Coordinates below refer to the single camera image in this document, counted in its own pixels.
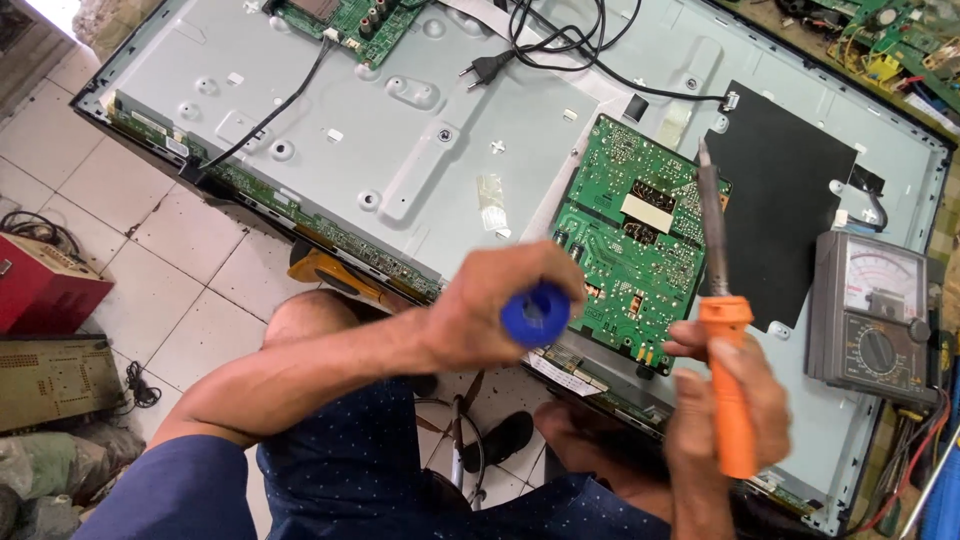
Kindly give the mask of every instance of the person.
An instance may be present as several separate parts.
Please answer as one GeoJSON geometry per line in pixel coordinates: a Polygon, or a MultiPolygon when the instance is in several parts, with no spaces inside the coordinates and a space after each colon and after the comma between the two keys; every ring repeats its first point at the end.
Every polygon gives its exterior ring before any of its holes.
{"type": "MultiPolygon", "coordinates": [[[[259,444],[273,515],[270,538],[733,538],[730,480],[718,470],[710,387],[674,370],[676,411],[663,452],[669,484],[607,454],[592,438],[599,416],[563,401],[535,423],[567,474],[475,512],[426,495],[413,394],[398,376],[516,365],[525,351],[499,322],[513,295],[541,280],[574,311],[584,275],[552,242],[474,251],[432,307],[358,325],[337,293],[282,304],[260,351],[190,387],[147,451],[74,538],[255,538],[244,450],[259,444]]],[[[707,340],[693,322],[670,328],[663,349],[711,357],[743,385],[766,466],[789,452],[786,396],[755,341],[707,340]]]]}

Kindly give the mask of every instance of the green circuit board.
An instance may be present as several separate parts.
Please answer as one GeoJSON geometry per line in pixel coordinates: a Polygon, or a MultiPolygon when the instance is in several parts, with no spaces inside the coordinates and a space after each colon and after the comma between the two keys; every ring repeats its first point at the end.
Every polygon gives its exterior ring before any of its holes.
{"type": "Polygon", "coordinates": [[[420,8],[404,8],[401,0],[391,0],[387,5],[390,9],[371,37],[361,35],[360,21],[368,16],[373,0],[279,0],[267,2],[264,11],[316,39],[322,38],[327,28],[339,31],[340,44],[351,49],[357,61],[376,69],[420,13],[420,8]]]}
{"type": "MultiPolygon", "coordinates": [[[[206,150],[200,144],[136,111],[114,106],[109,111],[113,125],[127,135],[137,138],[171,158],[200,157],[206,161],[206,150]]],[[[427,279],[417,269],[384,252],[363,238],[349,233],[335,222],[319,214],[307,214],[300,204],[261,182],[247,171],[221,163],[210,174],[232,185],[247,200],[267,210],[274,218],[282,217],[294,224],[295,230],[311,237],[328,249],[336,249],[368,264],[385,275],[390,284],[422,305],[433,303],[440,296],[442,286],[427,279]]]]}
{"type": "MultiPolygon", "coordinates": [[[[660,344],[688,315],[704,265],[696,168],[601,114],[555,222],[586,275],[587,306],[569,327],[661,375],[673,356],[660,344]]],[[[730,191],[721,181],[724,206],[730,191]]]]}

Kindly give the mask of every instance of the orange soldering iron handle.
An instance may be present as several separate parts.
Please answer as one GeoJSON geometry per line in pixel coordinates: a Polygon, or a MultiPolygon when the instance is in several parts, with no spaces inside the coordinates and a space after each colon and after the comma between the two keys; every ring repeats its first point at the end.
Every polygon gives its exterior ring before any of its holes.
{"type": "MultiPolygon", "coordinates": [[[[708,296],[700,302],[700,322],[709,337],[725,337],[733,345],[743,345],[747,325],[754,320],[750,303],[742,296],[708,296]]],[[[748,479],[758,472],[756,435],[750,409],[740,383],[727,368],[708,358],[713,372],[716,396],[717,455],[720,472],[735,479],[748,479]]]]}

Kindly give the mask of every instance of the red device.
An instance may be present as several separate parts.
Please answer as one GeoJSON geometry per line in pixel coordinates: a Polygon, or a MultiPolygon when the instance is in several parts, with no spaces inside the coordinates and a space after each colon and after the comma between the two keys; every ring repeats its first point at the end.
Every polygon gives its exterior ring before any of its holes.
{"type": "Polygon", "coordinates": [[[0,334],[74,333],[112,288],[50,244],[0,233],[0,334]]]}

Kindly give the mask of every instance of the black insulating sheet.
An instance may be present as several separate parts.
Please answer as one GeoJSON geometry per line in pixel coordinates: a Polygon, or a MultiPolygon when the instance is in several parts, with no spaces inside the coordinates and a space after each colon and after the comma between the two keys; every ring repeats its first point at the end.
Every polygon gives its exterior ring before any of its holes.
{"type": "MultiPolygon", "coordinates": [[[[750,301],[754,326],[779,321],[796,328],[813,284],[817,236],[828,231],[856,151],[733,81],[740,96],[722,133],[707,132],[720,176],[732,184],[725,211],[732,294],[750,301]]],[[[705,284],[701,295],[708,295],[705,284]]]]}

